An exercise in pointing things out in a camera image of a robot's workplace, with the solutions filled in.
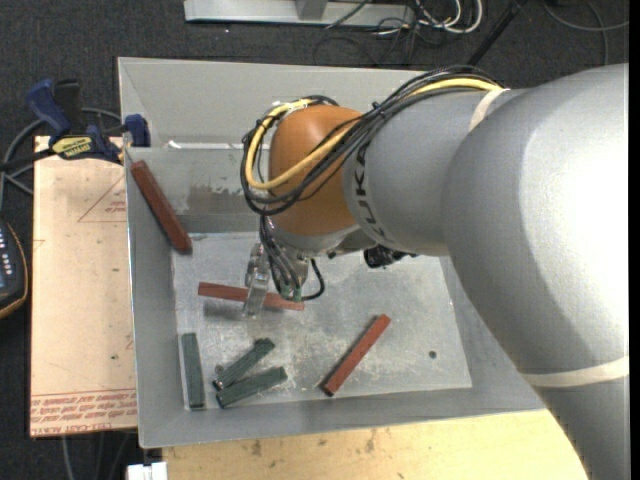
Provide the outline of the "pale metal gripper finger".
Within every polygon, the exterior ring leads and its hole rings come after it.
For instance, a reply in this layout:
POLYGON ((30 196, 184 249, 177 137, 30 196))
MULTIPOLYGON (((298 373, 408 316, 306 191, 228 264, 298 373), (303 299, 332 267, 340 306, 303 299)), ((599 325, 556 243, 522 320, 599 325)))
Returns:
POLYGON ((242 310, 245 317, 253 318, 260 313, 268 292, 269 281, 269 274, 258 270, 246 276, 247 295, 242 310))
POLYGON ((249 288, 255 279, 261 274, 261 264, 263 259, 263 246, 260 242, 256 242, 249 255, 245 274, 245 286, 249 288))

